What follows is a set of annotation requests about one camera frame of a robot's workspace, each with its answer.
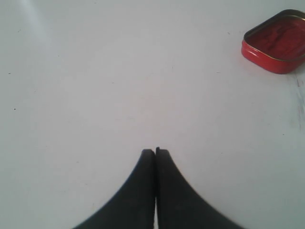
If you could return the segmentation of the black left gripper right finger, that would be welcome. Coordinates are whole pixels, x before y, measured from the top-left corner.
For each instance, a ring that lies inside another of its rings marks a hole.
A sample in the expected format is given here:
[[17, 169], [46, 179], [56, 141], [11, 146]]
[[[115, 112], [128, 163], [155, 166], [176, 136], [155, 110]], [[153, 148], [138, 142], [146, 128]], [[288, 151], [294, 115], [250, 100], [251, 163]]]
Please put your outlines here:
[[156, 202], [160, 229], [240, 229], [188, 184], [166, 149], [156, 148]]

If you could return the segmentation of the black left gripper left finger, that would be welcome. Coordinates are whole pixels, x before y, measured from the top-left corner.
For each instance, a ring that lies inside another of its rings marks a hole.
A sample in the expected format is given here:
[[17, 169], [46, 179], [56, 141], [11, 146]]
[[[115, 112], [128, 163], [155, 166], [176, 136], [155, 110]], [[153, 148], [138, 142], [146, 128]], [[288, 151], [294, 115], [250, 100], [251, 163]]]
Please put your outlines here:
[[116, 194], [76, 228], [153, 229], [155, 191], [155, 153], [145, 149]]

